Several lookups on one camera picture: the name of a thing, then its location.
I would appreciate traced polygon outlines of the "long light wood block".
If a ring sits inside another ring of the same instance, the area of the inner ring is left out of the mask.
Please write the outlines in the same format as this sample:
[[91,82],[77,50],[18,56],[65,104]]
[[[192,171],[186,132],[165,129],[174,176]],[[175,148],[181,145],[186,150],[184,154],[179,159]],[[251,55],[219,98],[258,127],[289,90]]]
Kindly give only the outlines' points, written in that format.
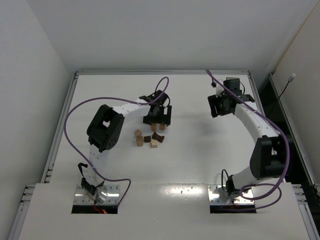
[[151,124],[151,130],[152,130],[153,132],[155,132],[155,131],[157,130],[157,124],[156,124],[156,123],[152,123],[152,124]]

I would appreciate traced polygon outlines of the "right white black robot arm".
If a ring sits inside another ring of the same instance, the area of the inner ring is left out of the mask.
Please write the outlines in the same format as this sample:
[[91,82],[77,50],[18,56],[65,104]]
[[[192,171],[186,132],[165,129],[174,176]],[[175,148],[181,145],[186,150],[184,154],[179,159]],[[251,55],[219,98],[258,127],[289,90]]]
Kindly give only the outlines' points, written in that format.
[[236,116],[255,143],[249,166],[228,176],[225,191],[229,195],[241,193],[274,178],[278,179],[278,187],[290,169],[290,138],[257,109],[254,98],[245,93],[239,78],[228,77],[223,81],[214,78],[211,85],[216,88],[216,93],[207,98],[211,116]]

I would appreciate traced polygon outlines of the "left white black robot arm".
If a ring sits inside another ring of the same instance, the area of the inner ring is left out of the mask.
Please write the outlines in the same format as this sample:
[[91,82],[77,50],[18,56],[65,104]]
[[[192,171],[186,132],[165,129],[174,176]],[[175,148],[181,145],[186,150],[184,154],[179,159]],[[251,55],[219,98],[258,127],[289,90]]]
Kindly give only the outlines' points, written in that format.
[[81,186],[92,196],[104,185],[105,180],[96,171],[102,170],[108,155],[117,144],[123,125],[137,118],[143,118],[147,125],[171,124],[172,106],[170,97],[161,90],[148,96],[141,96],[135,101],[129,101],[119,106],[103,104],[97,110],[86,134],[90,144],[89,163],[84,165],[87,171],[83,173]]

